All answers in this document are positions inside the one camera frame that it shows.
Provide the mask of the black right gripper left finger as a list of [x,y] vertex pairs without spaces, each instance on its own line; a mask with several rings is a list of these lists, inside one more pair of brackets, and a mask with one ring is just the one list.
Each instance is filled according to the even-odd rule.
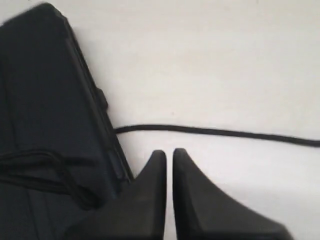
[[167,158],[152,152],[129,187],[67,230],[69,240],[162,240],[167,203]]

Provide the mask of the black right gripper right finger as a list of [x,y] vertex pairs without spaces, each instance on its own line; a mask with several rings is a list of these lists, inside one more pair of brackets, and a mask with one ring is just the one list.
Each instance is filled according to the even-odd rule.
[[291,240],[287,228],[239,203],[197,167],[184,148],[173,152],[172,196],[179,240]]

